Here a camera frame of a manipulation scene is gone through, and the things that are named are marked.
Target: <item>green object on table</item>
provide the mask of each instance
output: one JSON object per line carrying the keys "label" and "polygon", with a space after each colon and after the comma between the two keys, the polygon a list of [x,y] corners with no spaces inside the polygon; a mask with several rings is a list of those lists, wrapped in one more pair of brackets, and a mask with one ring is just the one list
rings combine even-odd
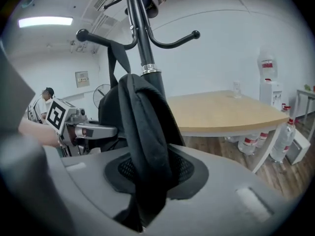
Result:
{"label": "green object on table", "polygon": [[304,88],[305,88],[305,90],[307,90],[307,91],[311,91],[311,87],[310,87],[309,85],[307,85],[307,84],[304,85]]}

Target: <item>white wall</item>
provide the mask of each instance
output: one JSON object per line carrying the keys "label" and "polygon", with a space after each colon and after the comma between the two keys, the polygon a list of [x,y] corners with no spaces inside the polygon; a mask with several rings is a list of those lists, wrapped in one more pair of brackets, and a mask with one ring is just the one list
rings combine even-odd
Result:
{"label": "white wall", "polygon": [[[167,0],[150,22],[160,42],[176,41],[193,30],[201,33],[198,40],[176,49],[152,46],[166,96],[232,89],[233,81],[240,80],[242,93],[259,99],[257,57],[266,44],[276,55],[278,80],[291,106],[297,88],[315,85],[314,36],[291,0]],[[130,43],[128,20],[107,38]],[[127,54],[132,73],[140,74],[137,48]],[[106,48],[99,55],[106,74]],[[115,75],[123,74],[117,65]],[[305,106],[303,99],[298,115],[304,114]]]}
{"label": "white wall", "polygon": [[[32,102],[43,89],[51,87],[57,98],[65,98],[76,107],[85,108],[89,118],[97,119],[93,92],[102,82],[99,79],[98,59],[88,53],[47,53],[11,60],[26,83],[35,91]],[[90,86],[77,88],[75,72],[88,71]]]}

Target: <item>ceiling light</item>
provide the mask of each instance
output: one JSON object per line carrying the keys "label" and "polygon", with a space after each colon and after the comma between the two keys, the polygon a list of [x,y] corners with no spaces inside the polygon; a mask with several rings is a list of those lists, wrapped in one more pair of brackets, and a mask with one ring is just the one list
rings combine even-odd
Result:
{"label": "ceiling light", "polygon": [[40,26],[40,25],[64,25],[69,26],[72,23],[72,18],[65,17],[34,17],[23,18],[19,20],[19,27]]}

